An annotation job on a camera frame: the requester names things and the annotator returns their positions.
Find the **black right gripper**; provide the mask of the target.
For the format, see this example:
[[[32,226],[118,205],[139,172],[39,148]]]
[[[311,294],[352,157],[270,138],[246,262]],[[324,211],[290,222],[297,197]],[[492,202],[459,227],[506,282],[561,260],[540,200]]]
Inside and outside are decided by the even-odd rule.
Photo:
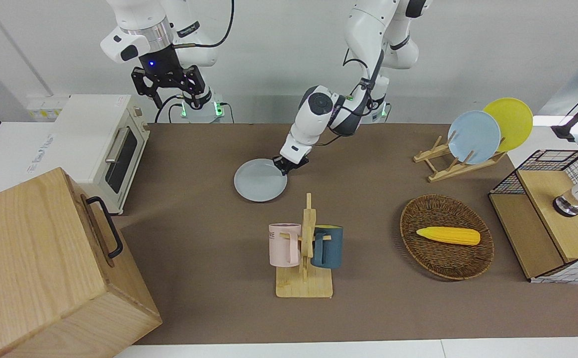
[[[206,84],[198,66],[168,69],[143,64],[143,69],[133,69],[131,78],[138,95],[149,97],[157,109],[163,108],[159,88],[182,90],[184,102],[192,109],[202,109],[206,104]]]

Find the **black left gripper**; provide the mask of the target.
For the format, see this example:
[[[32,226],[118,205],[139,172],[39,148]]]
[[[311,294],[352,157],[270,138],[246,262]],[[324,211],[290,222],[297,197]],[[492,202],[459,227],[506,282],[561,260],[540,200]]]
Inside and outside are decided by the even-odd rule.
[[[275,165],[275,167],[278,170],[280,170],[282,176],[286,176],[292,170],[298,169],[298,168],[302,167],[303,165],[306,165],[307,163],[309,163],[309,158],[308,158],[308,156],[304,156],[301,158],[301,160],[297,164],[293,163],[292,161],[290,161],[286,157],[273,157],[272,161],[273,161],[273,164]]]

